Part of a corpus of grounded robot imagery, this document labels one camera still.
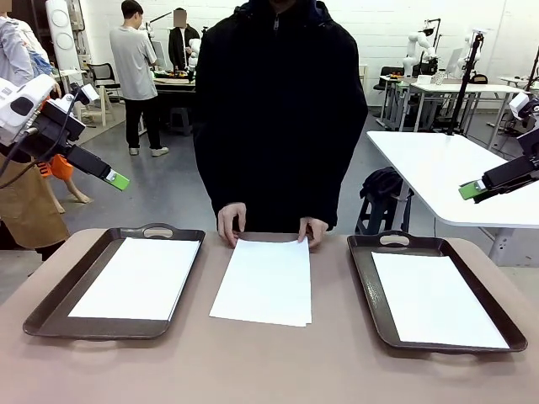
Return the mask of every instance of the paper sheet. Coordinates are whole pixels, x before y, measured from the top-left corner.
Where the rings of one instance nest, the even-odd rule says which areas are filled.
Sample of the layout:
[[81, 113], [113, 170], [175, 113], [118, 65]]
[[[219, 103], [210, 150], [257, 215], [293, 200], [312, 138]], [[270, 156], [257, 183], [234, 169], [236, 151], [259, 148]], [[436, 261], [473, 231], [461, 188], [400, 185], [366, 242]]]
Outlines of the paper sheet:
[[210, 312], [212, 317], [305, 327], [312, 322], [307, 240], [239, 240]]
[[372, 257], [401, 341], [508, 348], [449, 257]]
[[199, 242], [127, 238], [70, 317], [169, 320]]

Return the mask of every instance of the person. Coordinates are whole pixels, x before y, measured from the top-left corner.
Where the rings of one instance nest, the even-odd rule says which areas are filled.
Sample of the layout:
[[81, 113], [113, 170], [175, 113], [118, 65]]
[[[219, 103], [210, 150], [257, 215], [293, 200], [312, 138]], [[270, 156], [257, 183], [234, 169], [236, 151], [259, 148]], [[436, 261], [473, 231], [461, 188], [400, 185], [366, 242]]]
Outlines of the person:
[[[17, 23], [8, 17], [10, 4], [6, 8], [2, 2], [0, 6], [5, 10], [0, 8], [0, 77], [20, 87], [34, 78], [34, 72]], [[0, 143], [0, 166], [10, 151], [11, 147]], [[16, 152], [0, 178], [0, 186], [15, 178], [29, 163], [28, 155]], [[2, 241], [13, 239], [21, 247], [36, 250], [44, 261], [69, 237], [37, 167], [0, 189], [0, 217]]]
[[[32, 28], [23, 20], [12, 20], [17, 23], [17, 31], [23, 40], [24, 47], [29, 53], [32, 69], [34, 70], [34, 77], [37, 77], [40, 74], [47, 74], [54, 78], [52, 75], [53, 67], [51, 65], [51, 61], [49, 60], [49, 56], [47, 55], [45, 49], [43, 49], [43, 46], [41, 46], [41, 43], [35, 37]], [[55, 83], [53, 91], [57, 96], [61, 96], [61, 89], [58, 82]]]
[[175, 71], [185, 71], [192, 53], [189, 47], [191, 40], [200, 39], [199, 33], [187, 24], [187, 12], [183, 8], [174, 11], [174, 26], [168, 37], [168, 56]]
[[221, 237], [299, 232], [317, 246], [367, 116], [354, 39], [322, 2], [250, 0], [203, 36], [196, 91], [196, 161]]
[[28, 51], [17, 29], [17, 23], [0, 11], [0, 77], [22, 86], [34, 78]]
[[134, 0], [125, 0], [121, 11], [124, 24], [110, 32], [110, 44], [125, 99], [125, 137], [129, 154], [139, 154], [138, 124], [143, 114], [152, 156], [160, 157], [168, 153], [168, 148], [161, 146], [157, 89], [150, 71], [150, 66], [157, 65], [157, 57], [147, 34], [139, 30], [144, 14], [141, 5]]

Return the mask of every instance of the black jacket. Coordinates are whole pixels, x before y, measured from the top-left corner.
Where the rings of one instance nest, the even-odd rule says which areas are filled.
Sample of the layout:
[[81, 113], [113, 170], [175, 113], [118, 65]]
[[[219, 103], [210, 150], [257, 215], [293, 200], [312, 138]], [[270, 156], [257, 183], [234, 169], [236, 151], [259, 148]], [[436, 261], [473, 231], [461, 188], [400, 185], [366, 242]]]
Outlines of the black jacket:
[[215, 212], [244, 202], [248, 223], [337, 224], [367, 106], [356, 43], [322, 2], [279, 18], [267, 0], [237, 8], [202, 39], [196, 92], [196, 159]]
[[[185, 29], [185, 44], [189, 46], [190, 40], [198, 40], [200, 35], [196, 32], [196, 29], [187, 24]], [[184, 40], [182, 38], [182, 31], [180, 28], [174, 28], [170, 31], [168, 37], [168, 56], [174, 66], [177, 66], [179, 70], [185, 70], [187, 68], [188, 61], [184, 57]]]

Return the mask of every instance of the hand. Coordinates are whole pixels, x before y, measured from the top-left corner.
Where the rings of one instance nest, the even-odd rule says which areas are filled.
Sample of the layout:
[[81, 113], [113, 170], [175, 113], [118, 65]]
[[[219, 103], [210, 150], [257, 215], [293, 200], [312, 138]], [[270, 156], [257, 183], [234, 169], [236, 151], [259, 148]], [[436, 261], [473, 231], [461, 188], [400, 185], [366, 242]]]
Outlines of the hand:
[[58, 94], [58, 97], [61, 97], [61, 88], [60, 88], [60, 84], [58, 84], [57, 82], [55, 82], [54, 84], [54, 90], [53, 90], [56, 94]]
[[315, 248], [320, 245], [323, 237], [328, 231], [329, 225], [324, 221], [313, 219], [312, 217], [304, 217], [300, 220], [300, 237], [297, 241], [303, 242], [305, 237], [309, 236], [309, 248]]
[[238, 234], [232, 229], [234, 225], [234, 219], [238, 218], [239, 231], [243, 233], [245, 231], [247, 206], [245, 204], [229, 204], [221, 209], [217, 217], [217, 227], [219, 229], [219, 236], [228, 242], [232, 247], [237, 244]]

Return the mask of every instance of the monitor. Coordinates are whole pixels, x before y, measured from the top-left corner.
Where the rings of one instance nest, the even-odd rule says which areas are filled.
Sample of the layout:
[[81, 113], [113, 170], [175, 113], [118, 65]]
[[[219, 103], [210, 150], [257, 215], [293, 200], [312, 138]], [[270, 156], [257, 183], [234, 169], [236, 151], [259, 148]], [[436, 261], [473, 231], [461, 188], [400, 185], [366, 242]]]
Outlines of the monitor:
[[451, 54], [451, 59], [447, 64], [446, 74], [455, 76], [458, 72], [458, 60], [461, 58], [462, 49], [455, 49]]
[[157, 64], [163, 70], [167, 70], [167, 57], [163, 50], [163, 43], [158, 40], [152, 41], [153, 49], [155, 50], [155, 55], [157, 56]]

